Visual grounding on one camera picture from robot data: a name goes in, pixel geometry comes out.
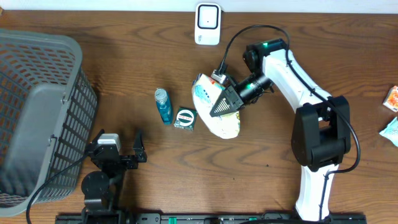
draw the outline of blue bottle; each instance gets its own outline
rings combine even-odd
[[[155,91],[156,106],[164,124],[173,122],[173,108],[170,102],[169,94],[166,90],[158,88]]]

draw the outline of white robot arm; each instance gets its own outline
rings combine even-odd
[[[240,110],[244,105],[256,101],[264,90],[275,84],[290,103],[296,113],[292,149],[296,159],[302,165],[300,195],[295,209],[302,220],[318,221],[329,215],[328,199],[333,174],[325,186],[323,205],[321,204],[326,173],[337,170],[343,154],[350,148],[349,131],[339,117],[324,102],[297,78],[287,65],[286,49],[282,39],[249,45],[244,53],[244,61],[252,75],[241,83],[235,83],[225,89],[210,115],[219,116]],[[293,69],[303,81],[322,98],[328,99],[339,107],[349,118],[349,107],[345,98],[332,98],[322,90],[300,67],[289,51],[289,60]],[[218,102],[227,102],[222,111]],[[318,122],[329,121],[330,126],[320,129]]]

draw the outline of white wall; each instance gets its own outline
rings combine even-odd
[[[197,0],[0,0],[4,9],[195,11]],[[398,0],[214,0],[226,12],[398,13]]]

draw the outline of gray plastic basket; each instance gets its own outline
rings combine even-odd
[[[23,212],[36,189],[83,154],[97,97],[81,60],[69,37],[0,29],[0,217]],[[79,171],[36,202],[72,193]]]

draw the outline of wooden table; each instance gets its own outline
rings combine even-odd
[[[398,219],[398,148],[378,135],[396,115],[382,105],[398,85],[398,16],[360,14],[224,13],[221,43],[194,42],[194,13],[6,11],[0,27],[68,35],[83,49],[83,69],[100,92],[93,133],[118,133],[131,152],[144,131],[148,163],[127,173],[121,206],[164,213],[262,213],[290,210],[298,197],[300,166],[290,148],[294,112],[276,90],[241,113],[238,138],[222,140],[198,119],[194,132],[164,126],[154,92],[168,89],[174,110],[193,108],[192,80],[210,74],[230,38],[243,27],[287,29],[305,71],[351,105],[362,146],[359,167],[333,180],[330,210],[364,212],[369,223]],[[246,44],[281,37],[268,29],[239,36],[229,51],[229,71],[242,80]],[[340,169],[355,160],[355,148]],[[87,159],[81,178],[97,168]],[[67,199],[35,205],[33,223],[54,223],[59,213],[83,208],[80,186]],[[25,214],[1,223],[25,223]]]

